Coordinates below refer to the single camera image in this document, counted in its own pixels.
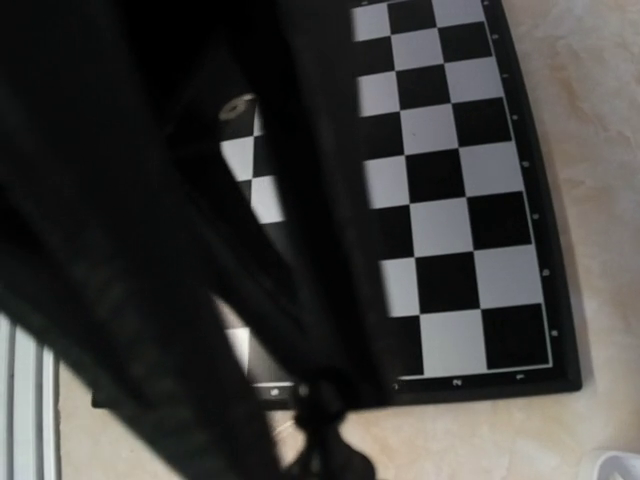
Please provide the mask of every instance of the white radiator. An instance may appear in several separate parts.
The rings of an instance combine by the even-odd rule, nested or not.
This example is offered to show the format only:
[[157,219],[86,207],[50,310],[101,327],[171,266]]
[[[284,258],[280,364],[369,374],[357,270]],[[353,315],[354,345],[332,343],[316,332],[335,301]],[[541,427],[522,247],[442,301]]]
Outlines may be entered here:
[[61,480],[57,363],[0,313],[0,480]]

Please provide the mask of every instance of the chessboard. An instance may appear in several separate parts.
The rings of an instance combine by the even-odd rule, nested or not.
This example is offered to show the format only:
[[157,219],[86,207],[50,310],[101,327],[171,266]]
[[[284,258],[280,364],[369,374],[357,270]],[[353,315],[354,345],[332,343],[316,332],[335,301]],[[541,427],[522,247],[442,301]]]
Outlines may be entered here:
[[[398,403],[579,389],[554,210],[502,5],[370,1],[351,14],[363,172],[402,335]],[[221,148],[287,258],[258,108]],[[292,379],[249,329],[228,333],[265,405],[286,406]]]

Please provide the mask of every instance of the checkered pattern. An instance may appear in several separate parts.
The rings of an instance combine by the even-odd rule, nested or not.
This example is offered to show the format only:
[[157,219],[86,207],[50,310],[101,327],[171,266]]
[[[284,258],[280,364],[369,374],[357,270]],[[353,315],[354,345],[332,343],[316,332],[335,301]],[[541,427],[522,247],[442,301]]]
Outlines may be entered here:
[[[518,119],[481,0],[378,3],[352,15],[364,172],[388,313],[406,347],[403,378],[550,366]],[[224,155],[286,255],[258,113],[227,135]],[[232,336],[259,382],[288,381],[248,333]]]

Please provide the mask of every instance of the white square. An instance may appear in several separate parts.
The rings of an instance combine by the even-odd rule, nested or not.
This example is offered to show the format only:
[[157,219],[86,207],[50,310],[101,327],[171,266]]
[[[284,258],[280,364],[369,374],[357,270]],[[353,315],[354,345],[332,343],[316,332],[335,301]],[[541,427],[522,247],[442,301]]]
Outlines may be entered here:
[[420,313],[418,274],[413,258],[380,262],[390,317],[407,317]]
[[260,109],[256,108],[256,114],[253,117],[253,134],[254,135],[262,135],[264,133],[264,129],[262,128],[262,115],[260,114]]
[[396,70],[408,70],[444,63],[440,36],[435,28],[393,35],[391,46]]
[[484,22],[481,0],[432,0],[438,27]]
[[400,112],[404,153],[436,152],[458,147],[451,105],[414,108]]
[[512,142],[460,149],[468,197],[524,190],[516,146]]
[[251,207],[258,222],[262,224],[284,220],[275,177],[260,177],[252,180]]
[[409,204],[407,164],[404,157],[369,160],[364,164],[371,208]]
[[411,230],[416,257],[473,251],[464,198],[411,205]]
[[351,10],[356,41],[391,35],[386,4],[370,5]]
[[540,269],[533,245],[474,253],[481,308],[542,303]]
[[220,149],[236,181],[253,177],[253,137],[221,142]]
[[358,77],[360,115],[380,115],[400,111],[395,72]]
[[425,376],[457,377],[488,370],[480,310],[421,315],[420,334]]
[[247,374],[249,370],[249,329],[232,328],[226,330],[226,332],[231,348],[238,359],[238,363],[240,363],[242,371]]
[[452,103],[504,96],[498,64],[493,57],[447,63],[445,70]]

